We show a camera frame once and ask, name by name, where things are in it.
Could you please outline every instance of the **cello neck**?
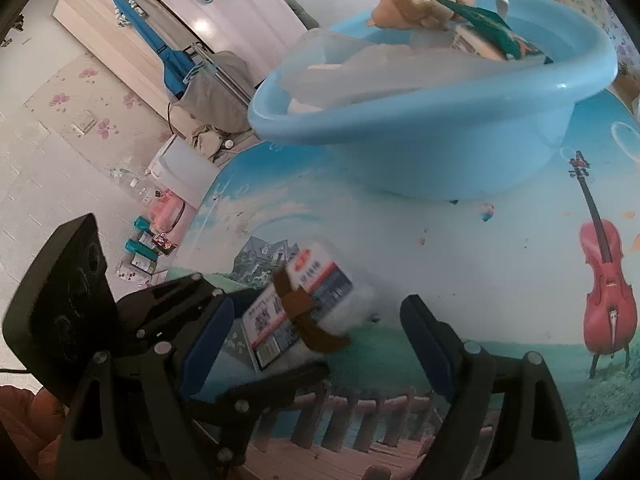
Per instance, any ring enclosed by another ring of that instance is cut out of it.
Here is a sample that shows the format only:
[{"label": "cello neck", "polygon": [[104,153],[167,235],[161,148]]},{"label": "cello neck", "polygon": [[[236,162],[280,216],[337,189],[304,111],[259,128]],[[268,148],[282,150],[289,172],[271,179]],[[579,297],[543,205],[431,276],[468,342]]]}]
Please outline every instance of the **cello neck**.
[{"label": "cello neck", "polygon": [[580,182],[582,193],[584,194],[584,198],[587,201],[587,206],[589,207],[589,213],[591,213],[591,219],[593,219],[593,225],[596,229],[596,237],[598,239],[598,245],[600,247],[600,256],[602,257],[602,262],[605,264],[610,264],[613,261],[613,258],[611,257],[611,250],[609,248],[609,242],[607,241],[607,235],[604,232],[600,213],[598,213],[598,208],[593,201],[591,191],[589,191],[589,187],[584,181],[584,176],[582,174],[578,174],[578,182]]}]

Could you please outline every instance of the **red logo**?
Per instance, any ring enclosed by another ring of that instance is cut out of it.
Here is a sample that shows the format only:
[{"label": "red logo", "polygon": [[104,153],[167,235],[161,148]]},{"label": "red logo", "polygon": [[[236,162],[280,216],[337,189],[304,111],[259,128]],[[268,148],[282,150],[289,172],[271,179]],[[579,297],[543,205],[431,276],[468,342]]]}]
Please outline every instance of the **red logo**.
[{"label": "red logo", "polygon": [[296,256],[296,261],[293,263],[293,270],[296,272],[300,272],[309,261],[311,257],[311,251],[309,249],[305,249],[298,256]]}]

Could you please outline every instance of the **plush toy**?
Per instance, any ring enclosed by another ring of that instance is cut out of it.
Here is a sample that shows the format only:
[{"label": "plush toy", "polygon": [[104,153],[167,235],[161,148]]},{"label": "plush toy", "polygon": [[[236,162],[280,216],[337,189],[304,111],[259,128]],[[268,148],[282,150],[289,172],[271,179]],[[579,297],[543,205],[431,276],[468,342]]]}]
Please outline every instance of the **plush toy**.
[{"label": "plush toy", "polygon": [[[449,0],[467,6],[475,6],[476,0]],[[371,13],[373,25],[379,28],[441,28],[448,29],[454,12],[435,0],[380,0]]]}]

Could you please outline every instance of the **wooden fence illustration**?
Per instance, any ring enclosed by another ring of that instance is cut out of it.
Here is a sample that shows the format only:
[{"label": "wooden fence illustration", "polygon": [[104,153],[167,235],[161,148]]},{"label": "wooden fence illustration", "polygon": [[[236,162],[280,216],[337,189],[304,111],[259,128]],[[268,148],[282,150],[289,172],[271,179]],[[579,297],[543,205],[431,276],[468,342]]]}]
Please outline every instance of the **wooden fence illustration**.
[{"label": "wooden fence illustration", "polygon": [[[329,474],[331,478],[350,480],[411,478],[442,425],[443,419],[434,406],[433,397],[417,396],[413,388],[390,399],[340,397],[329,392],[329,383],[323,381],[314,392],[297,396],[292,405],[279,411],[300,411],[289,439],[272,437],[279,412],[261,416],[252,449],[248,450],[246,467],[253,472],[250,477],[286,480],[289,478],[286,474],[274,473],[276,465],[281,464],[295,479],[322,479]],[[314,440],[327,411],[332,412],[331,418],[321,444],[317,446]],[[465,473],[466,480],[476,478],[484,467],[498,414],[498,411],[491,411],[487,415]],[[346,447],[344,441],[350,426],[360,418],[362,421],[353,445]],[[378,428],[385,421],[384,436],[376,441]]]}]

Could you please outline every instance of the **cello illustration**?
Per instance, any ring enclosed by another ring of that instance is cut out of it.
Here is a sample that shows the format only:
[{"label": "cello illustration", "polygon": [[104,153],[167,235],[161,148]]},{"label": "cello illustration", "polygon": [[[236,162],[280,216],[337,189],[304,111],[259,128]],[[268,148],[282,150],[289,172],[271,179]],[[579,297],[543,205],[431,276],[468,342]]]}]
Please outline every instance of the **cello illustration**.
[{"label": "cello illustration", "polygon": [[613,354],[625,350],[625,368],[628,368],[631,356],[629,342],[636,333],[638,311],[631,285],[622,275],[622,243],[615,225],[600,218],[593,196],[585,181],[589,176],[590,164],[581,152],[569,163],[569,174],[580,183],[587,201],[591,221],[580,227],[580,246],[584,251],[586,263],[593,269],[593,290],[587,294],[587,307],[584,311],[584,344],[593,353],[590,379],[595,377],[596,366],[601,355]]}]

